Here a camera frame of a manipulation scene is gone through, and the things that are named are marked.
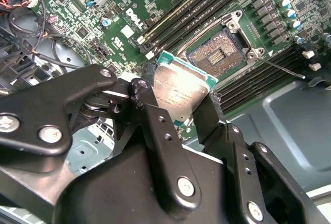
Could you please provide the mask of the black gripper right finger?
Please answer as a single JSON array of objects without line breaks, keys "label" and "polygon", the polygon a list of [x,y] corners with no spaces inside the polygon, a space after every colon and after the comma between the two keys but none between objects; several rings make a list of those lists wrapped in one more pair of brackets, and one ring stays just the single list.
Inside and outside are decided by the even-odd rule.
[{"label": "black gripper right finger", "polygon": [[203,152],[223,161],[231,223],[322,223],[322,213],[267,145],[244,140],[208,94],[193,113]]}]

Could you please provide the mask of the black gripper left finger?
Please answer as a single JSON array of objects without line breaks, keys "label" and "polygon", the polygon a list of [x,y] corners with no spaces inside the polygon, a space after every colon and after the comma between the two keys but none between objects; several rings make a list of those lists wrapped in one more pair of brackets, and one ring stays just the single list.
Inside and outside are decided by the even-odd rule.
[{"label": "black gripper left finger", "polygon": [[1,205],[55,218],[58,199],[78,178],[66,169],[72,136],[99,117],[114,120],[115,157],[137,145],[146,150],[166,213],[187,218],[199,208],[199,184],[151,85],[96,64],[1,98]]}]

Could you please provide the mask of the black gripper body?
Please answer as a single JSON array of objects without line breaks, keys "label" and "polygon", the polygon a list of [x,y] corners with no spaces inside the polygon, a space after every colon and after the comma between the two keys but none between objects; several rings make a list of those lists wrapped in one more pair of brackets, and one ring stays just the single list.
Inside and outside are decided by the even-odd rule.
[{"label": "black gripper body", "polygon": [[241,223],[222,162],[185,152],[202,191],[200,207],[187,218],[159,205],[146,150],[137,145],[72,181],[57,201],[56,223]]}]

